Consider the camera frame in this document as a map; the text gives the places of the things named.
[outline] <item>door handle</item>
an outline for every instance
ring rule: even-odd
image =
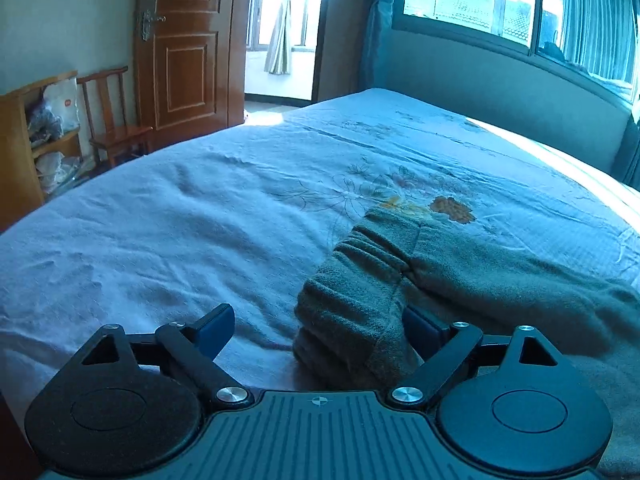
[[[165,22],[166,17],[164,16],[156,16],[155,14],[151,14],[149,9],[145,10],[142,13],[142,27],[141,27],[141,37],[142,41],[148,41],[151,37],[151,23],[153,22]]]

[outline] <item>wooden cabinet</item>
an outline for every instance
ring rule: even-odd
[[[38,156],[48,152],[81,155],[78,130],[32,150],[25,114],[46,86],[77,74],[63,73],[0,96],[0,232],[44,204],[35,167]]]

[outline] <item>gray wall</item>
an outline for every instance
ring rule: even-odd
[[[629,111],[527,63],[393,30],[386,86],[544,142],[608,172]]]
[[[86,75],[128,64],[133,120],[134,8],[135,0],[0,0],[0,94],[67,70]]]

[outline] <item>curtain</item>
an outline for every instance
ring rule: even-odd
[[[632,0],[562,0],[567,61],[606,79],[632,81],[636,32]]]
[[[394,0],[372,0],[360,61],[360,89],[384,86],[386,37],[391,30]]]
[[[636,9],[640,8],[640,0],[634,0]],[[634,89],[635,95],[631,110],[631,117],[626,124],[622,142],[616,153],[611,168],[611,176],[628,186],[640,190],[640,100],[638,99],[638,71],[640,66],[640,56],[636,59]]]
[[[633,100],[632,104],[634,109],[638,110],[638,101],[640,100],[640,96],[638,96],[638,91],[640,89],[640,0],[632,0],[634,4],[634,14],[635,14],[635,23],[636,26],[636,63],[634,65],[634,81],[633,81]]]
[[[270,74],[291,73],[291,0],[282,0],[271,33],[264,71]]]

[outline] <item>metal screw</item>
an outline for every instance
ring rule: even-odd
[[[226,388],[220,388],[216,393],[216,397],[222,402],[228,402],[233,404],[235,402],[242,402],[249,394],[244,388],[238,386],[227,386]]]
[[[422,398],[422,392],[412,386],[400,386],[400,388],[393,390],[391,396],[398,402],[409,404],[410,402],[420,400]]]

